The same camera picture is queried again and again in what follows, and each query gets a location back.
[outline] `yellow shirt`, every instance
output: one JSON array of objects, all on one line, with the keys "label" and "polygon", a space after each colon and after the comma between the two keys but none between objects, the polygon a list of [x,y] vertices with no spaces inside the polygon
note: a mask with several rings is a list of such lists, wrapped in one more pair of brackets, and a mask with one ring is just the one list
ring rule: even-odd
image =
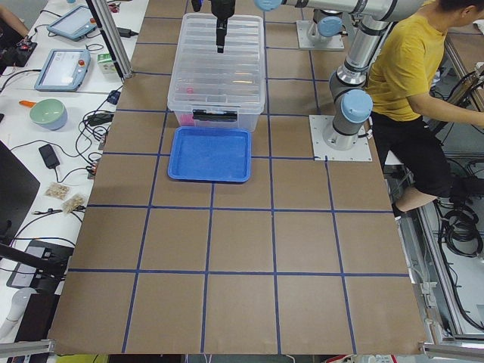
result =
[{"label": "yellow shirt", "polygon": [[399,22],[371,67],[366,92],[374,102],[373,111],[395,121],[411,121],[420,115],[408,96],[430,90],[444,55],[445,34],[414,14]]}]

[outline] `blue plastic tray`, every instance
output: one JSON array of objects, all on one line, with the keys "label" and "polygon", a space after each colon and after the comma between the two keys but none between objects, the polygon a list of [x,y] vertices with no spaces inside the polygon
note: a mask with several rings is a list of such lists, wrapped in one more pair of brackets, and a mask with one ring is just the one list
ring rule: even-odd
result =
[{"label": "blue plastic tray", "polygon": [[251,134],[247,130],[178,127],[168,175],[181,180],[246,182],[250,156]]}]

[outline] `bowl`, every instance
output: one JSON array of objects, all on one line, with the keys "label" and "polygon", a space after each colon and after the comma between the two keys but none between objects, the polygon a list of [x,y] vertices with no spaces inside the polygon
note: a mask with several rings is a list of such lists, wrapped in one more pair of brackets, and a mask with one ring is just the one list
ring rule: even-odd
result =
[{"label": "bowl", "polygon": [[57,130],[66,124],[67,110],[59,100],[48,98],[34,104],[30,118],[45,129]]}]

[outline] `transparent storage bin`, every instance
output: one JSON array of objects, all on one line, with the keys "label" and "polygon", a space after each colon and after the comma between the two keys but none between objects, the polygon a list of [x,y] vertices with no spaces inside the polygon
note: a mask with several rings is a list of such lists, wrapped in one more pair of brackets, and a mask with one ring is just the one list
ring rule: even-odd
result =
[{"label": "transparent storage bin", "polygon": [[180,126],[253,132],[265,103],[264,50],[261,17],[230,17],[220,54],[216,18],[183,16],[168,92],[168,108]]}]

